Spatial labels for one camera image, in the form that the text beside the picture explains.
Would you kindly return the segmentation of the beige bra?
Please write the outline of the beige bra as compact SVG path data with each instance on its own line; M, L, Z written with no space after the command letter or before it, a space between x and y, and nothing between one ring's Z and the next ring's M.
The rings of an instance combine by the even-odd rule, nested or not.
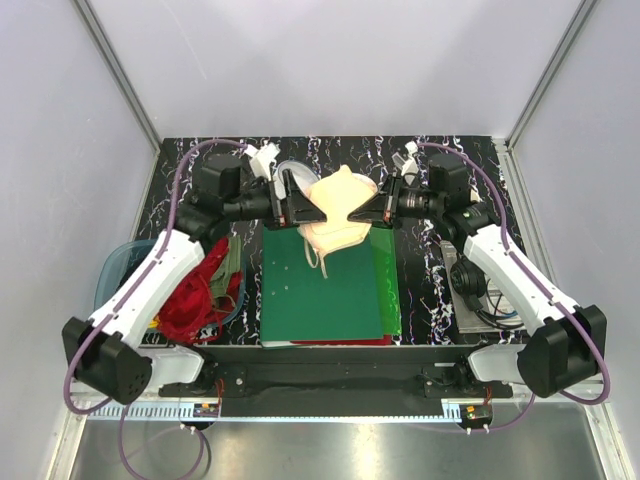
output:
M377 184L362 174L342 165L332 175L314 183L307 196L325 214L326 220L298 228L304 241L304 252L311 268L319 267L328 278L326 257L361 244L369 234L369 223L350 221L348 216L371 200L378 192Z

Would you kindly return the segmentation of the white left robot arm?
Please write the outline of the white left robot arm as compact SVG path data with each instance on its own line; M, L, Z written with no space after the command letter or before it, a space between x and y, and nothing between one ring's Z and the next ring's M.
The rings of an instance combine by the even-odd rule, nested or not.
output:
M63 395L80 383L127 405L148 389L181 383L196 396L215 386L216 372L192 346L144 349L151 320L178 285L237 221L263 220L277 229L321 222L325 214L303 193L290 172L284 197L271 176L271 158L251 157L256 184L241 188L239 157L214 155L194 168L192 188L172 202L169 223L151 252L123 286L89 319L70 318L62 329L68 370Z

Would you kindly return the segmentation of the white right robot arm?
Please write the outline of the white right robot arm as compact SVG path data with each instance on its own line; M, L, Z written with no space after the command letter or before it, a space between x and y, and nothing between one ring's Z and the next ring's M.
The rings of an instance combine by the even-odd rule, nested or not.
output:
M555 394L575 400L570 388L601 375L601 393L584 399L596 405L609 397L605 363L607 319L595 305L582 307L556 287L519 249L507 231L502 200L494 205L472 199L469 173L484 171L465 154L445 146L428 161L428 182L409 187L398 175L348 218L381 228L402 219L426 219L457 250L465 266L475 266L498 287L520 317L529 339L524 344L489 345L454 371L454 384L476 396L491 381L526 385L537 397Z

